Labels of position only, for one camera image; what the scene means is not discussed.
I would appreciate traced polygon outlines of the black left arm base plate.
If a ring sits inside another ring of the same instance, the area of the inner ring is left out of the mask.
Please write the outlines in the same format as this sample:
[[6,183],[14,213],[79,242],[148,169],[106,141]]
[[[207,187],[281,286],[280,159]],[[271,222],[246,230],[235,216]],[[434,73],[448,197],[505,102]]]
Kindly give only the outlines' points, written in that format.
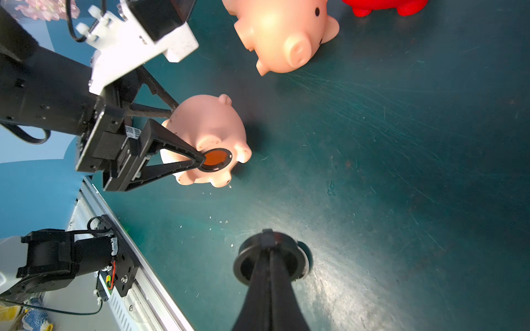
[[140,265],[139,259],[128,241],[125,230],[118,223],[115,223],[109,215],[101,216],[98,228],[101,230],[110,228],[111,231],[106,234],[116,238],[116,244],[113,245],[113,256],[116,262],[114,289],[117,290],[120,297],[125,297],[135,282]]

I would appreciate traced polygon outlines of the black round plug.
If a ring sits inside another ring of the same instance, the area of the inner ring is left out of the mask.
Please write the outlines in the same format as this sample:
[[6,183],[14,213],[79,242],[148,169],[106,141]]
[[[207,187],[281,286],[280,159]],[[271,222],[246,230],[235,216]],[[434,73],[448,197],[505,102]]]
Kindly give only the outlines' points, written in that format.
[[303,279],[310,273],[313,260],[307,245],[285,233],[263,229],[245,240],[238,250],[233,273],[241,283],[250,284],[259,255],[267,250],[279,252],[291,281]]

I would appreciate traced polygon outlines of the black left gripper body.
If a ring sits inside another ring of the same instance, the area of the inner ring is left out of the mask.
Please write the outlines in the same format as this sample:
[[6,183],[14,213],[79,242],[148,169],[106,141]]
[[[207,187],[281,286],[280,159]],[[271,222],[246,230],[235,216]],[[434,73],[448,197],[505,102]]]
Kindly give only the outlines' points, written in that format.
[[145,69],[139,67],[89,92],[91,68],[41,47],[1,10],[1,126],[28,143],[43,144],[51,132],[78,138],[80,172],[127,174],[142,162],[142,146],[126,135]]

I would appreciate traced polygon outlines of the peach piggy bank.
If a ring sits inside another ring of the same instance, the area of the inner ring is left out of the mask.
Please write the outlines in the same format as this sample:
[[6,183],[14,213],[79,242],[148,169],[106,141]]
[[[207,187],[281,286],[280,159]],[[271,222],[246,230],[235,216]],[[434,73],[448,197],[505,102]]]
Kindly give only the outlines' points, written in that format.
[[225,0],[237,17],[235,31],[244,47],[258,56],[256,69],[290,73],[306,65],[322,44],[334,39],[338,21],[327,12],[327,1]]

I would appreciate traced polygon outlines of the pink cherry blossom tree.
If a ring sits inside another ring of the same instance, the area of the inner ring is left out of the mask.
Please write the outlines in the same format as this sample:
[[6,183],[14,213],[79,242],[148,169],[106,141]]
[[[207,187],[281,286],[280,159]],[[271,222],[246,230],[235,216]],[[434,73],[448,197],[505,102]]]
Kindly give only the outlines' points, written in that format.
[[67,19],[67,6],[64,0],[26,0],[15,7],[23,16],[46,22]]

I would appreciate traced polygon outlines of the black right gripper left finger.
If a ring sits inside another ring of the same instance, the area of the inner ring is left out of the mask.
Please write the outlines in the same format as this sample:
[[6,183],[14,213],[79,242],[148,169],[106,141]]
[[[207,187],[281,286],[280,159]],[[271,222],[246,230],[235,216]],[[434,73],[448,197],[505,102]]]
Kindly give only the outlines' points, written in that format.
[[233,330],[271,329],[269,252],[262,251],[251,275],[247,295]]

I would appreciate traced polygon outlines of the red piggy bank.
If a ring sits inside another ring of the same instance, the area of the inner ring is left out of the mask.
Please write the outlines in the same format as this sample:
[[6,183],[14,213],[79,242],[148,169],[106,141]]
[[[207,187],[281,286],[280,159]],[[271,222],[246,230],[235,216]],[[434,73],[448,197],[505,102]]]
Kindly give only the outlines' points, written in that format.
[[343,0],[356,17],[367,17],[376,10],[396,9],[402,17],[415,15],[423,10],[429,0]]

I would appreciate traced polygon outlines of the aluminium front rail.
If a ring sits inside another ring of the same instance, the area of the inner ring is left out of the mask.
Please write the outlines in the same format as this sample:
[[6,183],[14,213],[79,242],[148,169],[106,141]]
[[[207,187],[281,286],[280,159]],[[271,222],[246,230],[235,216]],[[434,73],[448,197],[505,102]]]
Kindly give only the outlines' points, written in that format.
[[85,230],[93,217],[102,217],[117,237],[114,288],[106,290],[106,307],[119,330],[192,330],[193,326],[162,285],[102,195],[85,177],[79,189],[69,230]]

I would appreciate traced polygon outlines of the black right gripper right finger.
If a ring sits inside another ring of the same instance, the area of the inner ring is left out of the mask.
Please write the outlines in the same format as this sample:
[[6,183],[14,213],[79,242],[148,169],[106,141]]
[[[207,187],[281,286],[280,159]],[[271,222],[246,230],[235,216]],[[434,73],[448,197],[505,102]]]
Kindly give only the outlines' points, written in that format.
[[300,310],[281,254],[270,255],[271,330],[309,330]]

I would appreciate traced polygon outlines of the left small circuit board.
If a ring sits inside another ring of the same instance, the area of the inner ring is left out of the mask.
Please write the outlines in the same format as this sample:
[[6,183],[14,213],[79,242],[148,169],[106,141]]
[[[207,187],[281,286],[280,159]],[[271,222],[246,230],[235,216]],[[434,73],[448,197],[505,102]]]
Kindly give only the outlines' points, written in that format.
[[94,294],[102,302],[107,302],[113,292],[113,281],[115,280],[113,272],[114,270],[108,267],[95,273],[96,288]]

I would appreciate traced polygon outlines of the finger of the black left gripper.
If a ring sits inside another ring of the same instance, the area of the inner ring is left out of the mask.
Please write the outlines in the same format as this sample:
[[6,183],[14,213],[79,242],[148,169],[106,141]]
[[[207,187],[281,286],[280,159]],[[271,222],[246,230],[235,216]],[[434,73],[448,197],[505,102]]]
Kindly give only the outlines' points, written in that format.
[[[162,85],[145,69],[140,66],[128,74],[130,85],[126,88],[128,96],[126,97],[126,116],[127,117],[146,117],[146,118],[170,118],[179,103],[162,87]],[[156,108],[140,103],[135,103],[136,96],[142,86],[146,86],[151,95],[156,96],[164,104],[165,108]]]
[[149,119],[134,139],[125,142],[103,170],[103,189],[107,192],[128,192],[164,177],[199,168],[206,161],[183,139]]

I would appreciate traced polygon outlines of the pink piggy bank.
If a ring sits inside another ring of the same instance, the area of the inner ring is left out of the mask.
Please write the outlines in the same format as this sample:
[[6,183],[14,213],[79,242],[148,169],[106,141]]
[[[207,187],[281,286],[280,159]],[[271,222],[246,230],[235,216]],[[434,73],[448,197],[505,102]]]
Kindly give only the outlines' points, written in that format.
[[174,174],[183,186],[227,186],[236,164],[244,164],[252,156],[244,124],[228,95],[190,97],[162,125],[206,156],[199,168]]

